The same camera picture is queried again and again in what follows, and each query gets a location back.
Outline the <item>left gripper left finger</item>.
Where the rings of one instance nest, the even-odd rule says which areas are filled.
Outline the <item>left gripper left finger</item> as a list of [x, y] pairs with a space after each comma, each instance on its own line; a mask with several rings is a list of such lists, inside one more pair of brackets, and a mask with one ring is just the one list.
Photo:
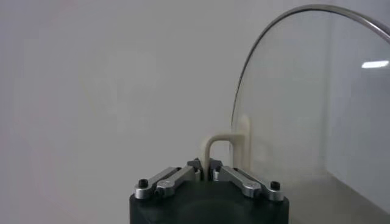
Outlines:
[[203, 168], [199, 158], [188, 161], [184, 167], [167, 167], [149, 179], [140, 179], [134, 187], [134, 197], [139, 200], [167, 198], [186, 181], [203, 179]]

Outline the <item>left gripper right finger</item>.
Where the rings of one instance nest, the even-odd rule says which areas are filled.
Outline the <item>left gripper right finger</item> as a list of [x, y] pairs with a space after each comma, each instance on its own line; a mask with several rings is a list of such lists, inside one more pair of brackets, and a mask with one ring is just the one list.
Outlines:
[[210, 160], [209, 177], [211, 181], [225, 181], [234, 184], [244, 196], [249, 198], [283, 201], [285, 197], [279, 182], [276, 182], [276, 188], [271, 188], [271, 184], [266, 185], [241, 169], [224, 166], [220, 160]]

